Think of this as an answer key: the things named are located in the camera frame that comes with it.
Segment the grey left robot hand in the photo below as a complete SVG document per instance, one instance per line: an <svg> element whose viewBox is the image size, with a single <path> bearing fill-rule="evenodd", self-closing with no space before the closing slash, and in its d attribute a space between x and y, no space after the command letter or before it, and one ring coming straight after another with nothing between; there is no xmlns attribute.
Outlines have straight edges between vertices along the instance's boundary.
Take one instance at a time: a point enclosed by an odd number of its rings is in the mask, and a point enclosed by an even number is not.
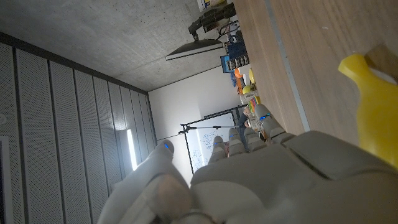
<svg viewBox="0 0 398 224"><path fill-rule="evenodd" d="M248 128L213 141L190 182L164 140L107 199L100 223L396 223L397 169L318 131L290 134L256 108L271 144Z"/></svg>

